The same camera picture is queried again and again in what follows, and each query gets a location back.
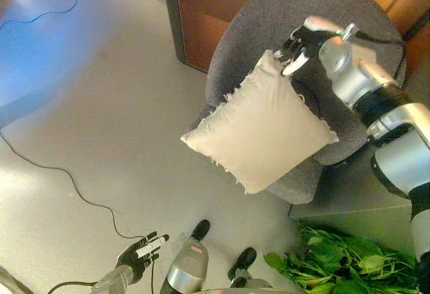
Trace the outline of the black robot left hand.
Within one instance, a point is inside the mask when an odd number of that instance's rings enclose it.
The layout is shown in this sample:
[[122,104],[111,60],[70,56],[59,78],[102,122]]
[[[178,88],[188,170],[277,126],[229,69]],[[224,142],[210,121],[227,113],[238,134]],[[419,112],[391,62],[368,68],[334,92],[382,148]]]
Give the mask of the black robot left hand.
[[146,268],[159,258],[159,253],[157,251],[168,241],[168,234],[159,236],[157,232],[154,231],[125,249],[125,251],[119,255],[116,267],[129,267],[132,271],[132,280],[129,284],[135,284],[141,280]]

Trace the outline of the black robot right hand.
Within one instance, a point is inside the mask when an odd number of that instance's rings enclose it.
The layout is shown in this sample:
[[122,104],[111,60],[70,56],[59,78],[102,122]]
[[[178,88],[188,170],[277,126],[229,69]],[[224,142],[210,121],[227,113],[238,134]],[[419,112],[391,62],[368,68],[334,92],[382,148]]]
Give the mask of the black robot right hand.
[[311,15],[296,28],[282,44],[281,56],[286,58],[283,76],[293,75],[310,59],[315,59],[323,44],[334,36],[341,36],[344,29],[322,17]]

